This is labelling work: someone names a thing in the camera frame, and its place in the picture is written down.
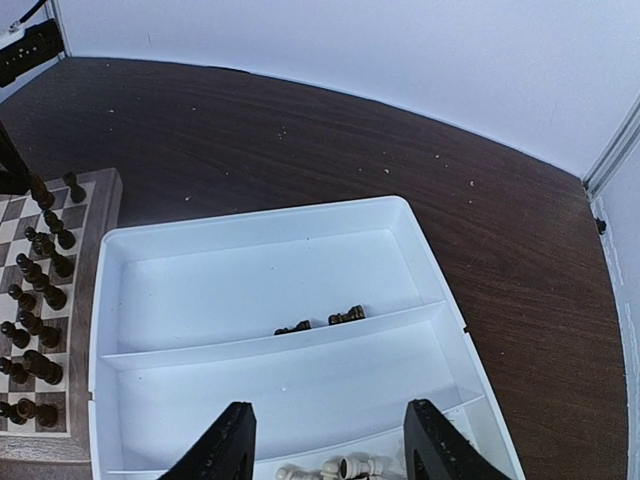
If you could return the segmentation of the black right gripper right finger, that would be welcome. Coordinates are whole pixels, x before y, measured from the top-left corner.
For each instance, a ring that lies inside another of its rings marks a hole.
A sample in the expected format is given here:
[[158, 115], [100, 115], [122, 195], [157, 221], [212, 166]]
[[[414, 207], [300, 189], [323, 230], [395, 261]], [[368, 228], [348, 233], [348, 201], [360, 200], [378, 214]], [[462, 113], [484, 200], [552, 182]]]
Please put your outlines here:
[[408, 403], [404, 457], [409, 479], [513, 479], [515, 450], [495, 406], [479, 400], [449, 416], [430, 400]]

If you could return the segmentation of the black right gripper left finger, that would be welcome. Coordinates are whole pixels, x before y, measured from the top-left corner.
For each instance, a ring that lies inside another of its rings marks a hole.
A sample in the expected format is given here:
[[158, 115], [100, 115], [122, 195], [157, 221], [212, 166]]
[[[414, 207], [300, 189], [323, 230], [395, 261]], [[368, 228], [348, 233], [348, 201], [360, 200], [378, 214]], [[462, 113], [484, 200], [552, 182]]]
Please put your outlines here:
[[251, 480], [256, 418], [252, 404], [232, 402], [163, 480]]

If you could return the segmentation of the dark chess queen piece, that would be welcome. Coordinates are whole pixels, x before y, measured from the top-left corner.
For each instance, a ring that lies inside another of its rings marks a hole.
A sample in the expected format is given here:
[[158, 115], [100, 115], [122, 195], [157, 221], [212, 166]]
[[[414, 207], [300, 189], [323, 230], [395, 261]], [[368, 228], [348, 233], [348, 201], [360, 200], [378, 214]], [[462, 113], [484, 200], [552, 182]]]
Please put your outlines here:
[[61, 278], [69, 277], [74, 272], [74, 264], [67, 258], [61, 255], [55, 247], [55, 252], [49, 258], [53, 264], [53, 269], [56, 274]]

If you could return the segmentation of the dark chess king piece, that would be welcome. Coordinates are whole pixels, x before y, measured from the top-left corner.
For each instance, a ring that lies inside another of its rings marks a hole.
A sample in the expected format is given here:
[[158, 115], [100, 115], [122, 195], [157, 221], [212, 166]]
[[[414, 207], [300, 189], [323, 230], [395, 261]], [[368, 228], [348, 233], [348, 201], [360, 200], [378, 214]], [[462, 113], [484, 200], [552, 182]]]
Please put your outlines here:
[[17, 320], [27, 329], [32, 336], [37, 336], [40, 343], [47, 348], [55, 348], [59, 345], [61, 331], [58, 328], [45, 325], [40, 317], [30, 311], [20, 310]]

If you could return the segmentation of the dark chess rook piece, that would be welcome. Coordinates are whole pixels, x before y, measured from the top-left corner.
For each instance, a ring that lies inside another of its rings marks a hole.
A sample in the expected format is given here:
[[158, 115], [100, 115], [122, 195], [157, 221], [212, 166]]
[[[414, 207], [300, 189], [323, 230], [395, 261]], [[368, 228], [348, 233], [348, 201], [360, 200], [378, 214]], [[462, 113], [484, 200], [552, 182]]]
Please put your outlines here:
[[34, 401], [22, 398], [16, 405], [17, 415], [24, 420], [35, 419], [45, 428], [52, 428], [58, 422], [58, 410], [51, 404], [36, 404]]

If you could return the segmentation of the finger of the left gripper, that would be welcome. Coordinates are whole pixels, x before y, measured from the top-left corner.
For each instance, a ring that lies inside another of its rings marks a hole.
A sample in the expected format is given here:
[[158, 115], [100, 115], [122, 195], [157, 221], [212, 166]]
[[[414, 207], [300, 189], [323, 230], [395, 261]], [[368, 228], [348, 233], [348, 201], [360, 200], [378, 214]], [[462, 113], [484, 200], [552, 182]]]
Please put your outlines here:
[[3, 124], [0, 124], [1, 193], [24, 195], [31, 185], [30, 171]]

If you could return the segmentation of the dark chess pawn piece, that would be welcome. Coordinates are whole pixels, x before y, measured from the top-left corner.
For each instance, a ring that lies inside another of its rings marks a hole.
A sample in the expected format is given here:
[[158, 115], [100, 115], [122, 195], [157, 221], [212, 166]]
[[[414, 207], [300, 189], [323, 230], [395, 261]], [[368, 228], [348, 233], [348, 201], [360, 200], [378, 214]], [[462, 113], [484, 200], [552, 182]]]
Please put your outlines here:
[[21, 417], [16, 413], [16, 407], [5, 401], [0, 402], [0, 416], [14, 424], [20, 424], [22, 421]]

